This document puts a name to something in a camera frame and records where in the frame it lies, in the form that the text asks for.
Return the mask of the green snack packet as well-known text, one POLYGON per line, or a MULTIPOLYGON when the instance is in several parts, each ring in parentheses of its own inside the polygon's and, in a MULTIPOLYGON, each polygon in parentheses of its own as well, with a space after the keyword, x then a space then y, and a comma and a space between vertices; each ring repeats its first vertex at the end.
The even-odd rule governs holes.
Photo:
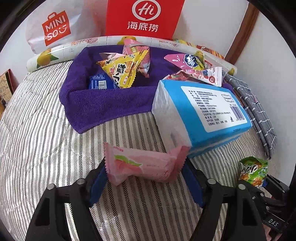
POLYGON ((244 180, 257 188, 261 187, 268 173, 268 161, 246 157, 239 162, 243 165, 239 180, 244 180))

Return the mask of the pink peach snack packet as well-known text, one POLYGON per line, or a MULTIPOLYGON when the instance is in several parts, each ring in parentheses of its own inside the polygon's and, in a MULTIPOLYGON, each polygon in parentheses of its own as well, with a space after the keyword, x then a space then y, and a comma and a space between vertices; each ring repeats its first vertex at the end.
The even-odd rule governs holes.
POLYGON ((104 143, 105 168, 109 181, 120 185, 129 176, 156 182, 175 181, 184 166, 189 147, 179 146, 168 153, 129 149, 104 143))

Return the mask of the grey checked cloth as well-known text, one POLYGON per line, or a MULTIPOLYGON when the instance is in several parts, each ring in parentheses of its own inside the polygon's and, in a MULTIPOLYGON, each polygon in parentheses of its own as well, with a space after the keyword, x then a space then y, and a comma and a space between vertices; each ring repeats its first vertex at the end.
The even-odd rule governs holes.
POLYGON ((266 157, 271 159, 275 153, 278 140, 273 125, 260 101, 244 81, 229 74, 225 75, 224 80, 232 86, 234 92, 238 95, 261 140, 266 157))

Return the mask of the blue tissue pack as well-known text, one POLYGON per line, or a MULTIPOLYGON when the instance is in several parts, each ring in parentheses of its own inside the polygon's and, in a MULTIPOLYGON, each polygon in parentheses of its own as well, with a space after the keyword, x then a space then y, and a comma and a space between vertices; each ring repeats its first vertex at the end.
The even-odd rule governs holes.
POLYGON ((228 144, 252 127, 230 90, 191 81, 160 80, 152 114, 166 151, 187 146, 189 158, 228 144))

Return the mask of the purple towel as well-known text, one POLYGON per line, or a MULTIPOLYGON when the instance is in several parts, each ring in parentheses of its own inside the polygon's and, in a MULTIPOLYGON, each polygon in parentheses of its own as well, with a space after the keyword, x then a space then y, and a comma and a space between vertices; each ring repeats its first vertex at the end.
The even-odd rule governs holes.
POLYGON ((115 118, 151 111, 158 82, 179 71, 164 59, 175 51, 151 47, 148 78, 138 73, 131 88, 89 89, 90 76, 104 72, 97 65, 102 60, 100 53, 122 50, 122 45, 85 47, 70 65, 59 98, 76 132, 84 133, 115 118))

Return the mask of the strawberry white snack packet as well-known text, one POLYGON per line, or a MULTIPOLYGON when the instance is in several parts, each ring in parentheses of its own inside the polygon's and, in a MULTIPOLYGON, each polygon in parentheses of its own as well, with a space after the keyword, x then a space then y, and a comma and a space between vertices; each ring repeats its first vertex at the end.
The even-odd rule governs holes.
POLYGON ((222 68, 214 67, 205 70, 180 70, 177 73, 167 75, 164 80, 180 80, 203 82, 217 87, 222 86, 222 68))

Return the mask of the patterned book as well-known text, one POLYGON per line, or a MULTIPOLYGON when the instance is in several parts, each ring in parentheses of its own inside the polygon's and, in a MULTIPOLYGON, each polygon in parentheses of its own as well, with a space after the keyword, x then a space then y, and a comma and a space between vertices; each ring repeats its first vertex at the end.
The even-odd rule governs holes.
POLYGON ((11 70, 7 70, 0 77, 1 104, 6 107, 15 91, 11 70))

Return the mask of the blue snack packet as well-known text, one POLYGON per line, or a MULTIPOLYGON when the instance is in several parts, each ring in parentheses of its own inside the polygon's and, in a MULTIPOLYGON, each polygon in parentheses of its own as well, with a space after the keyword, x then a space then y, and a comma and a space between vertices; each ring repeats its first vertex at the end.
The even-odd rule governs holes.
POLYGON ((89 89, 118 89, 115 82, 106 74, 99 73, 89 77, 89 89))

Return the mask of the orange snack bag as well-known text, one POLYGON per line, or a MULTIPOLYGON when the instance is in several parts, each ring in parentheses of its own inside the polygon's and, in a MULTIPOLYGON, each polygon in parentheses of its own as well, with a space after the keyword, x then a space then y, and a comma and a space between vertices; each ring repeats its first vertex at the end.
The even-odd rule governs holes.
POLYGON ((185 45, 188 45, 188 46, 191 46, 191 47, 195 47, 197 49, 200 49, 200 50, 203 50, 205 52, 208 52, 216 57, 219 57, 221 59, 224 59, 224 56, 221 55, 220 53, 216 52, 215 50, 212 50, 210 48, 207 48, 205 46, 200 46, 200 45, 195 45, 193 43, 190 43, 190 42, 187 42, 187 41, 184 41, 184 40, 181 40, 181 39, 172 39, 172 41, 175 41, 177 43, 181 43, 181 44, 185 44, 185 45))

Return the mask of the pink blue-logo snack packet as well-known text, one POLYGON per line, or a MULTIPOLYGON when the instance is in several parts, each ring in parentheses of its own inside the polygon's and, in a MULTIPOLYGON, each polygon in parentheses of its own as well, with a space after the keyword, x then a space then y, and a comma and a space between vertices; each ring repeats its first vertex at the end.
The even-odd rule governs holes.
POLYGON ((182 70, 204 70, 198 57, 191 54, 168 54, 164 59, 182 70))

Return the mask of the fruit print rolled mat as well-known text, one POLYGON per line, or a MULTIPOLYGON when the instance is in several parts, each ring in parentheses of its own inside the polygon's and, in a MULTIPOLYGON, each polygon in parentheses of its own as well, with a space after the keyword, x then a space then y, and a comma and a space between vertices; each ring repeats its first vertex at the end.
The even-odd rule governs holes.
MULTIPOLYGON (((234 70, 234 74, 237 74, 237 67, 226 60, 213 55, 207 51, 205 48, 199 49, 193 45, 190 45, 185 41, 170 41, 159 38, 152 37, 143 37, 136 36, 136 41, 149 46, 156 48, 163 48, 172 51, 177 51, 181 53, 196 54, 197 51, 201 51, 204 54, 205 59, 211 63, 218 63, 228 70, 234 70)), ((37 59, 40 54, 35 55, 27 61, 27 71, 34 72, 39 68, 44 68, 53 64, 73 60, 85 47, 94 47, 94 46, 111 46, 118 45, 120 41, 123 40, 123 36, 102 36, 87 38, 83 40, 76 40, 74 42, 66 43, 51 48, 50 51, 46 51, 45 54, 52 54, 53 58, 50 61, 47 61, 45 64, 38 66, 37 59)))

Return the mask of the yellow triangular snack packet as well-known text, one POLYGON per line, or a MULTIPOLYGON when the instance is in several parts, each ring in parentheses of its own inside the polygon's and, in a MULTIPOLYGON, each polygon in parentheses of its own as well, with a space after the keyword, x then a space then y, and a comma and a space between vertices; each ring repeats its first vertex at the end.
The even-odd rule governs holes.
POLYGON ((119 88, 130 88, 137 74, 138 66, 147 53, 147 50, 142 50, 117 58, 97 61, 96 64, 106 72, 119 88))

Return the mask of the white Miniso plastic bag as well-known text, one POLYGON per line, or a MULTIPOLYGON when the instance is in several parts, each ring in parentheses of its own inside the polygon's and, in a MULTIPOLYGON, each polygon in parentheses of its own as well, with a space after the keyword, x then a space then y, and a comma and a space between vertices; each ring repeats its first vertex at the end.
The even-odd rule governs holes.
POLYGON ((33 53, 104 35, 108 1, 44 1, 28 17, 26 40, 33 53))

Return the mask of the red paper shopping bag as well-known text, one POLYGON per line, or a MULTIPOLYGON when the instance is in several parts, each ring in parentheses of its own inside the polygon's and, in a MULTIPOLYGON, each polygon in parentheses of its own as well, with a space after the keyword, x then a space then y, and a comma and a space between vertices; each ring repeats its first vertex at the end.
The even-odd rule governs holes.
POLYGON ((184 2, 184 0, 108 1, 105 34, 171 39, 184 2))

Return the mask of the brown wooden door frame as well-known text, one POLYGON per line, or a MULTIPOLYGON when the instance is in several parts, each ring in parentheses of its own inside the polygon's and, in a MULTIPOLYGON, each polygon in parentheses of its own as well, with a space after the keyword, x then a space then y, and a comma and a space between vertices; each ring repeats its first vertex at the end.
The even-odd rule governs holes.
POLYGON ((240 28, 225 56, 227 62, 236 64, 254 29, 258 15, 259 10, 252 3, 248 3, 240 28))

